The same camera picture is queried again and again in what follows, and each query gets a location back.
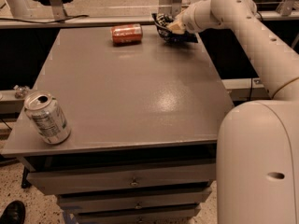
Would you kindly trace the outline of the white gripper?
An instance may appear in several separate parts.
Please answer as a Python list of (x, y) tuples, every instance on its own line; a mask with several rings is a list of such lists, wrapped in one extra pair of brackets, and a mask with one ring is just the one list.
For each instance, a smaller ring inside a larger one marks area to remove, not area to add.
[(202, 0), (190, 4), (168, 24), (166, 28), (176, 35), (183, 35), (185, 29), (191, 33), (200, 33), (206, 29), (216, 28), (219, 21), (211, 12), (211, 1)]

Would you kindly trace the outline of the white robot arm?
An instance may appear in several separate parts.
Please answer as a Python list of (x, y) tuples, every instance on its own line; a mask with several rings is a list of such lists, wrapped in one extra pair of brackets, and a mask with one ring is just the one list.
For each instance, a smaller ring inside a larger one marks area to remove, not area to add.
[(217, 142), (218, 224), (299, 224), (299, 56), (256, 17), (252, 0), (191, 4), (176, 34), (228, 28), (269, 97), (224, 118)]

